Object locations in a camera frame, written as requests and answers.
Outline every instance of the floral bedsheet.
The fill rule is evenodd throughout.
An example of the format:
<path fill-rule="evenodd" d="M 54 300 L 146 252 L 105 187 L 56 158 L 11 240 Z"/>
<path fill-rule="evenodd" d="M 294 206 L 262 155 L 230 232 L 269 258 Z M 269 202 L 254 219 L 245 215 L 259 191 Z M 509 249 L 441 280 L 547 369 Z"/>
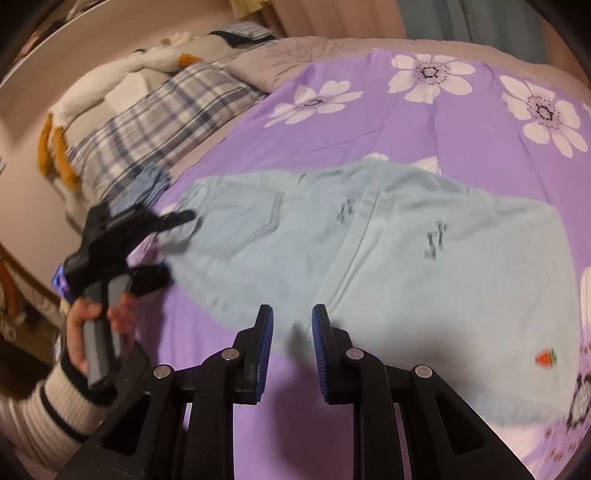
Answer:
<path fill-rule="evenodd" d="M 311 64 L 282 85 L 189 168 L 158 208 L 178 201 L 201 177 L 307 171 L 369 154 L 405 164 L 436 158 L 448 178 L 554 205 L 581 281 L 580 376 L 571 412 L 555 424 L 496 428 L 537 479 L 550 480 L 591 423 L 590 142 L 591 108 L 566 92 L 485 63 L 374 49 Z M 162 312 L 147 313 L 156 314 L 162 323 L 148 322 L 142 337 L 158 362 L 176 368 L 201 362 L 236 333 L 216 325 L 176 286 L 165 293 Z M 264 434 L 253 438 L 254 424 Z M 322 403 L 313 372 L 275 353 L 262 404 L 236 412 L 236 478 L 350 476 L 351 428 L 350 412 Z"/>

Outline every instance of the pillow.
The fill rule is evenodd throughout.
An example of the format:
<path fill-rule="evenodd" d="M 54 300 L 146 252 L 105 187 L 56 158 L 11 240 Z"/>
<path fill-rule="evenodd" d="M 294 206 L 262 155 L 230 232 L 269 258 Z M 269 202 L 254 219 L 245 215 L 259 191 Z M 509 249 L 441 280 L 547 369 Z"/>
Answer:
<path fill-rule="evenodd" d="M 99 200 L 116 202 L 151 164 L 169 169 L 264 96 L 208 63 L 191 65 L 71 147 Z"/>
<path fill-rule="evenodd" d="M 203 61 L 214 62 L 235 57 L 243 49 L 232 48 L 227 42 L 217 35 L 206 35 L 195 38 L 175 47 L 179 54 L 186 53 L 201 57 Z M 148 89 L 156 90 L 170 78 L 170 75 L 159 70 L 143 69 L 139 71 L 148 81 Z M 89 135 L 95 128 L 99 128 L 114 118 L 117 112 L 106 102 L 102 101 L 94 107 L 81 114 L 72 122 L 66 130 L 66 141 L 68 145 L 75 145 L 84 137 Z"/>
<path fill-rule="evenodd" d="M 229 25 L 219 30 L 214 30 L 211 35 L 222 37 L 231 47 L 237 47 L 245 43 L 262 43 L 273 40 L 273 30 L 263 27 L 256 22 L 247 21 Z"/>

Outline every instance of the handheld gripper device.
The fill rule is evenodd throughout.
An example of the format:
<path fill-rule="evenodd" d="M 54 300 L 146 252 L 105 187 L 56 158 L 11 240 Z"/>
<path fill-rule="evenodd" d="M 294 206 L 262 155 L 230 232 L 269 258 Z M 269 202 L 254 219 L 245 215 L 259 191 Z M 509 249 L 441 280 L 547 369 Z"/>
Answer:
<path fill-rule="evenodd" d="M 353 480 L 533 480 L 427 365 L 394 368 L 354 348 L 345 330 L 331 326 L 324 305 L 312 310 L 312 334 L 325 402 L 353 404 Z"/>
<path fill-rule="evenodd" d="M 272 337 L 273 310 L 262 305 L 253 327 L 201 365 L 156 367 L 56 480 L 233 480 L 233 405 L 261 400 Z"/>

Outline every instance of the human hand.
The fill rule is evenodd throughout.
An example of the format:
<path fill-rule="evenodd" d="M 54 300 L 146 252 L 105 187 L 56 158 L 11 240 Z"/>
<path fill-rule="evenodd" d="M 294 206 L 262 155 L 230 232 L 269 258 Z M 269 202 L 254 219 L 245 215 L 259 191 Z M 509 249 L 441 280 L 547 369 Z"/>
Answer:
<path fill-rule="evenodd" d="M 107 319 L 111 328 L 121 334 L 124 344 L 124 355 L 128 353 L 135 343 L 135 328 L 137 317 L 135 314 L 138 300 L 128 293 L 121 297 L 120 304 L 111 307 L 107 311 Z M 100 316 L 101 305 L 91 303 L 86 299 L 76 300 L 66 320 L 66 354 L 70 362 L 84 376 L 88 376 L 88 363 L 84 350 L 84 334 L 82 327 L 84 322 L 96 320 Z"/>

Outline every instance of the white plush toy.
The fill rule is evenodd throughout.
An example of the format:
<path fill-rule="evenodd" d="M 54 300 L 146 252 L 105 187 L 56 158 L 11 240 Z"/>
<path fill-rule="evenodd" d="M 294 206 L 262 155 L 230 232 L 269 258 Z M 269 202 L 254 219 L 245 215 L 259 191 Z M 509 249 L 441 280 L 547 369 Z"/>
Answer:
<path fill-rule="evenodd" d="M 64 184 L 70 190 L 77 191 L 79 178 L 68 161 L 64 137 L 64 132 L 70 124 L 79 115 L 102 101 L 105 95 L 132 72 L 149 68 L 175 73 L 199 60 L 201 60 L 199 57 L 193 55 L 179 54 L 176 48 L 157 48 L 144 53 L 134 53 L 127 58 L 106 63 L 86 73 L 48 111 L 37 152 L 41 173 L 47 177 L 54 167 L 48 146 L 51 138 L 56 156 L 55 169 Z"/>

